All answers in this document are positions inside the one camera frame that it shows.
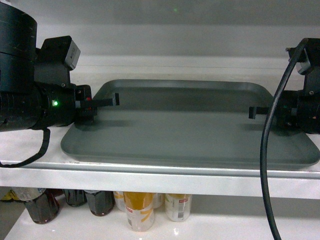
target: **white shelf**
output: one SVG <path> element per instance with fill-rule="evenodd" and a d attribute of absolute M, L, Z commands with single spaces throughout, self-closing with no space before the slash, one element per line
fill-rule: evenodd
<path fill-rule="evenodd" d="M 91 214 L 88 204 L 70 207 L 64 198 L 59 202 L 59 215 L 44 225 L 33 223 L 25 210 L 5 240 L 273 239 L 260 197 L 194 195 L 191 215 L 185 222 L 170 221 L 162 206 L 155 210 L 154 224 L 146 232 L 130 230 L 126 214 L 117 207 L 97 217 Z M 282 239 L 318 239 L 319 201 L 273 199 L 272 203 Z"/>
<path fill-rule="evenodd" d="M 84 66 L 78 66 L 79 71 L 73 72 L 71 81 L 77 85 L 90 83 L 93 94 L 107 81 L 111 79 L 139 78 L 134 74 L 126 73 L 127 66 L 119 66 L 119 72 L 108 73 L 112 66 L 101 66 L 100 71 L 106 73 L 95 73 L 90 70 L 95 66 L 86 66 L 86 73 L 82 72 Z M 180 74 L 165 76 L 161 67 L 154 67 L 157 74 L 153 79 L 181 79 Z M 186 79 L 223 80 L 213 73 L 188 75 Z M 277 86 L 274 75 L 260 75 L 266 80 L 262 85 L 270 92 Z M 300 88 L 298 80 L 292 81 L 291 88 Z M 159 193 L 189 193 L 203 195 L 228 195 L 228 196 L 261 196 L 261 185 L 258 169 L 232 169 L 211 168 L 207 171 L 201 169 L 201 175 L 176 174 L 177 169 L 167 169 L 172 174 L 160 173 L 133 173 L 123 171 L 123 166 L 103 161 L 89 162 L 86 159 L 77 159 L 62 152 L 60 142 L 69 127 L 52 127 L 49 148 L 45 156 L 24 168 L 0 168 L 0 186 L 7 187 L 43 187 L 58 189 L 93 189 L 110 191 L 133 191 L 133 192 L 159 192 Z M 311 139 L 320 147 L 320 137 L 311 135 Z M 41 145 L 42 132 L 33 130 L 1 132 L 0 159 L 3 163 L 20 162 L 35 154 Z M 292 170 L 270 170 L 269 187 L 270 195 L 279 198 L 305 198 L 320 199 L 320 163 L 312 166 L 301 167 Z"/>

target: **brown bottle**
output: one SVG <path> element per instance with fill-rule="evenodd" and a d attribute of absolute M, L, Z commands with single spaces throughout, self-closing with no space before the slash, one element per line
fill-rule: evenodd
<path fill-rule="evenodd" d="M 86 194 L 83 190 L 63 189 L 66 203 L 71 207 L 79 207 L 87 202 Z"/>
<path fill-rule="evenodd" d="M 112 191 L 84 190 L 84 192 L 93 215 L 102 217 L 114 208 L 115 200 Z"/>
<path fill-rule="evenodd" d="M 57 188 L 47 188 L 47 191 L 49 191 L 50 193 L 52 193 L 52 195 L 56 198 L 59 197 L 61 195 L 64 194 L 64 192 L 62 191 L 62 189 L 57 189 Z"/>
<path fill-rule="evenodd" d="M 45 188 L 13 187 L 17 197 L 23 201 L 25 208 L 36 224 L 46 224 L 59 213 L 59 203 Z"/>

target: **gray tray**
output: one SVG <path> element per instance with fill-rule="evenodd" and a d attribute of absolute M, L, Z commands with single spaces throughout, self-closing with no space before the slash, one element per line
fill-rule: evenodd
<path fill-rule="evenodd" d="M 101 107 L 92 125 L 73 125 L 62 150 L 95 163 L 257 168 L 265 116 L 249 119 L 250 106 L 268 107 L 272 96 L 247 82 L 113 80 L 94 99 L 119 93 L 120 105 Z M 275 127 L 268 164 L 315 164 L 320 152 L 303 132 Z"/>

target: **white label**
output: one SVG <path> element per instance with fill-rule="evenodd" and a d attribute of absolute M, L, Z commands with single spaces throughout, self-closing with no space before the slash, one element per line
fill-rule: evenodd
<path fill-rule="evenodd" d="M 165 194 L 164 193 L 154 193 L 153 194 L 153 209 L 157 209 L 162 206 L 165 201 Z"/>
<path fill-rule="evenodd" d="M 21 201 L 30 201 L 39 197 L 46 189 L 35 187 L 13 187 L 12 190 Z"/>
<path fill-rule="evenodd" d="M 125 204 L 125 197 L 123 191 L 114 191 L 113 192 L 115 205 L 118 209 L 125 212 L 126 211 L 126 204 Z"/>
<path fill-rule="evenodd" d="M 100 190 L 83 190 L 83 191 L 85 191 L 88 194 L 95 194 L 97 192 L 100 192 Z"/>
<path fill-rule="evenodd" d="M 190 215 L 192 195 L 186 198 L 174 198 L 165 195 L 165 213 L 175 222 L 182 222 Z"/>
<path fill-rule="evenodd" d="M 125 212 L 133 231 L 144 232 L 148 230 L 155 221 L 152 203 L 141 210 L 134 210 L 126 206 Z"/>

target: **red component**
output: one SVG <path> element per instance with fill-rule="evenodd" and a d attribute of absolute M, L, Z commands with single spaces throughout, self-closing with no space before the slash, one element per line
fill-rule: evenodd
<path fill-rule="evenodd" d="M 180 203 L 180 204 L 183 204 L 183 203 L 186 203 L 186 202 L 188 202 L 188 198 L 180 199 L 180 200 L 179 200 L 179 203 Z"/>
<path fill-rule="evenodd" d="M 86 98 L 86 100 L 87 100 L 87 101 L 91 101 L 92 98 L 88 96 L 88 97 Z"/>

